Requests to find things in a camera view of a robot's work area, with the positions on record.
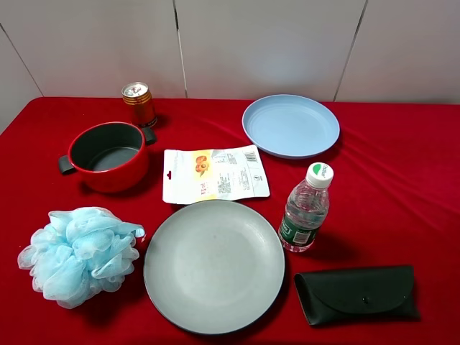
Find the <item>white snack pouch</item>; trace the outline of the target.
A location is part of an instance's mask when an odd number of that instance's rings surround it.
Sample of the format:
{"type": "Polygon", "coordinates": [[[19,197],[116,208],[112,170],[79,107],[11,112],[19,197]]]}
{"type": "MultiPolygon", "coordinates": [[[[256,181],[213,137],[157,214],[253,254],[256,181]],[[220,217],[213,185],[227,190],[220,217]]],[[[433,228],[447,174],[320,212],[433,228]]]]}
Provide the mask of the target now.
{"type": "Polygon", "coordinates": [[[164,152],[162,200],[190,205],[199,201],[237,201],[270,196],[256,146],[164,152]]]}

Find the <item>clear water bottle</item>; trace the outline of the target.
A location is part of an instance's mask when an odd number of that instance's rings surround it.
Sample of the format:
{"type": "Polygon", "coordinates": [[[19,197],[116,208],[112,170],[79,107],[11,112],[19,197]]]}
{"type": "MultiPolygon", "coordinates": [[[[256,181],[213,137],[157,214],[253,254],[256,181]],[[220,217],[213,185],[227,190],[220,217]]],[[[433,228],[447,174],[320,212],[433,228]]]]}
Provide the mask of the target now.
{"type": "Polygon", "coordinates": [[[328,188],[333,177],[330,165],[314,162],[304,179],[291,191],[278,229],[280,241],[288,251],[304,252],[315,241],[328,214],[328,188]]]}

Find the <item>red velvet tablecloth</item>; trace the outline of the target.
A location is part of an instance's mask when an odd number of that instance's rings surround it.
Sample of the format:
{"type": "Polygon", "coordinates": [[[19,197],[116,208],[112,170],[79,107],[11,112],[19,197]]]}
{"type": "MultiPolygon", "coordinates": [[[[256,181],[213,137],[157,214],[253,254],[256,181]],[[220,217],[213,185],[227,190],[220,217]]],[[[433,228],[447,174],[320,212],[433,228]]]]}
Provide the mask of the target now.
{"type": "Polygon", "coordinates": [[[457,344],[459,342],[459,107],[330,103],[338,142],[318,157],[330,164],[328,217],[312,247],[287,252],[275,304],[236,333],[204,336],[163,318],[144,288],[142,260],[115,293],[72,310],[32,289],[17,265],[51,210],[100,206],[143,225],[148,235],[174,211],[162,200],[166,149],[248,144],[246,101],[157,99],[157,143],[145,179],[120,194],[94,193],[58,159],[82,131],[126,121],[118,98],[36,98],[1,135],[1,342],[3,344],[457,344]],[[410,264],[419,321],[371,320],[314,328],[293,284],[298,272],[410,264]]]}

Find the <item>light blue plastic plate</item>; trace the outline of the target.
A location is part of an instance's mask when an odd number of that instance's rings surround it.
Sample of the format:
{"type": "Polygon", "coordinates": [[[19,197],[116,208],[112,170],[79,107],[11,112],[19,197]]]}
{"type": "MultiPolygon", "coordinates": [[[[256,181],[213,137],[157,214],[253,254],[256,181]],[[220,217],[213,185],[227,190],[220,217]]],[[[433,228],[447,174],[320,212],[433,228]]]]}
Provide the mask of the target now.
{"type": "Polygon", "coordinates": [[[255,146],[291,160],[327,151],[340,135],[339,121],[328,108],[310,98],[289,94],[254,101],[245,109],[241,122],[255,146]]]}

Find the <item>grey plate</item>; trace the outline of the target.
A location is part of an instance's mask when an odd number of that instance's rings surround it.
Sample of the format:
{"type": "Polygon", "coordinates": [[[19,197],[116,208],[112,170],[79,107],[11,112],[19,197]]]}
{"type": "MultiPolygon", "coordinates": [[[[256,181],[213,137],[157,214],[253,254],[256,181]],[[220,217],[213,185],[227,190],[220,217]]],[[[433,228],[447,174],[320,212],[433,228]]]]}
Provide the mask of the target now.
{"type": "Polygon", "coordinates": [[[285,256],[271,224],[232,201],[186,206],[156,230],[144,256],[144,284],[156,309],[195,334],[227,334],[274,303],[285,256]]]}

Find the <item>light blue mesh bath sponge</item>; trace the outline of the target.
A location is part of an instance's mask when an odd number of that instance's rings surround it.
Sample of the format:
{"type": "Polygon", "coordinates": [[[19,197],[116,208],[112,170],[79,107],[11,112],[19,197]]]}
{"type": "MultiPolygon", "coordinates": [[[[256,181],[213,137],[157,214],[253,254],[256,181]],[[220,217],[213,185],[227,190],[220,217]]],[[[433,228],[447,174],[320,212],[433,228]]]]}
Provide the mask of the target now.
{"type": "Polygon", "coordinates": [[[72,309],[100,292],[116,292],[134,271],[135,245],[144,227],[122,221],[110,210],[82,207],[51,211],[17,257],[28,270],[32,288],[46,300],[72,309]]]}

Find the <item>black glasses case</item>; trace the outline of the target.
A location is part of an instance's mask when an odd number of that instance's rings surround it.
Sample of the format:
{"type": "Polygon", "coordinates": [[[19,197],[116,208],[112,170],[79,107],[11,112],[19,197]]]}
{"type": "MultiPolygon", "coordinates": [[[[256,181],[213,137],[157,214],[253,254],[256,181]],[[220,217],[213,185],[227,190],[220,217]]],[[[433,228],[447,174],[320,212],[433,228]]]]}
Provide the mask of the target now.
{"type": "Polygon", "coordinates": [[[310,326],[367,318],[417,320],[410,265],[301,272],[294,276],[310,326]]]}

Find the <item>gold and red drink can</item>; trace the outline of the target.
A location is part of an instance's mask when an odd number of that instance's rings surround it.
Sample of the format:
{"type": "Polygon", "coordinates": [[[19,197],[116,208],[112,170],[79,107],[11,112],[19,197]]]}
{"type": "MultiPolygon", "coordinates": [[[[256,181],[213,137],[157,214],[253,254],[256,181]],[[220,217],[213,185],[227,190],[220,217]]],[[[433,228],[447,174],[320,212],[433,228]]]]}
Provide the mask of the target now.
{"type": "Polygon", "coordinates": [[[157,122],[152,94],[146,83],[133,82],[121,90],[124,103],[129,107],[130,121],[134,125],[144,128],[152,127],[157,122]]]}

